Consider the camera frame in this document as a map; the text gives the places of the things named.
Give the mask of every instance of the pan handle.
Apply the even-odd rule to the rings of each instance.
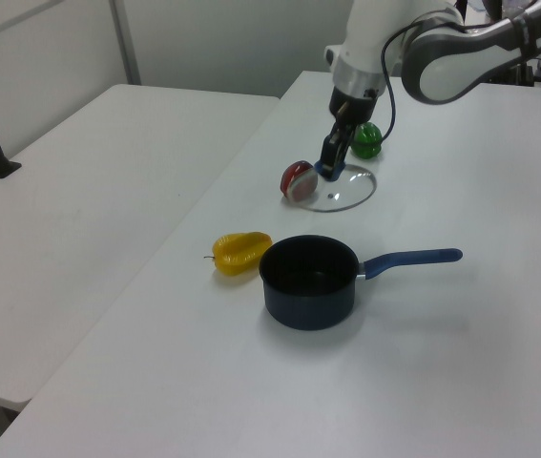
[[[463,257],[463,252],[456,248],[442,250],[405,251],[401,253],[389,253],[363,263],[362,276],[365,279],[373,279],[382,274],[386,269],[398,265],[414,264],[437,264],[440,262],[456,262]]]

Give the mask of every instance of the saucepan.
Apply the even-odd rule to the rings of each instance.
[[[262,256],[260,275],[268,312],[280,323],[301,330],[331,327],[355,303],[355,280],[373,279],[398,265],[456,262],[461,250],[390,253],[359,263],[341,241],[298,236],[275,243]]]

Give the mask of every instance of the table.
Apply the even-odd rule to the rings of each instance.
[[[20,410],[278,103],[115,86],[0,180],[0,406]]]
[[[322,215],[281,201],[332,124],[304,73],[0,439],[0,458],[541,456],[541,90],[409,99],[366,163],[376,194]],[[383,97],[374,119],[384,130]],[[221,234],[341,239],[363,259],[455,246],[455,264],[357,285],[341,324],[274,321],[256,275],[205,260]]]

